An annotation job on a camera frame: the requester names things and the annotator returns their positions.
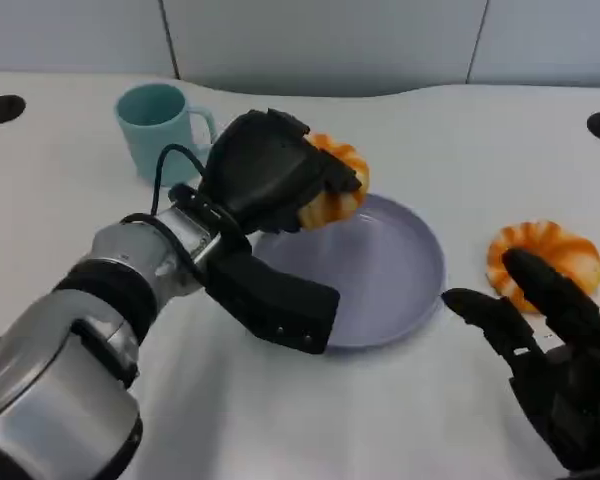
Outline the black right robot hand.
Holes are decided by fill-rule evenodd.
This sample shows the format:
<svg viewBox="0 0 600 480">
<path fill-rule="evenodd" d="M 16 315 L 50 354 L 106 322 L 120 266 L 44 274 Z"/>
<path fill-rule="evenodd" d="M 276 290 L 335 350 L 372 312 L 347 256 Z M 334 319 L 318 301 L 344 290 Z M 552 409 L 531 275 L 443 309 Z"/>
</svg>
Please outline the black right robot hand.
<svg viewBox="0 0 600 480">
<path fill-rule="evenodd" d="M 570 478 L 600 479 L 599 307 L 573 280 L 524 249 L 511 248 L 502 260 L 524 298 L 561 339 L 560 346 L 543 351 L 506 297 L 452 288 L 441 298 L 481 329 L 509 365 L 518 404 Z"/>
</svg>

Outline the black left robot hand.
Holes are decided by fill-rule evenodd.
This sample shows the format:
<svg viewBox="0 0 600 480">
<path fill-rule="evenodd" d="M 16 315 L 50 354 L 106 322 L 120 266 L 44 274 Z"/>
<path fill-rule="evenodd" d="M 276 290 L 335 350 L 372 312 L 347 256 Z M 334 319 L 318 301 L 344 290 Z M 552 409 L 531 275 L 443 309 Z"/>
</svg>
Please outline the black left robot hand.
<svg viewBox="0 0 600 480">
<path fill-rule="evenodd" d="M 275 109 L 232 121 L 212 146 L 199 192 L 224 208 L 247 233 L 296 233 L 302 213 L 320 197 L 358 194 L 354 168 L 312 144 L 310 127 Z"/>
</svg>

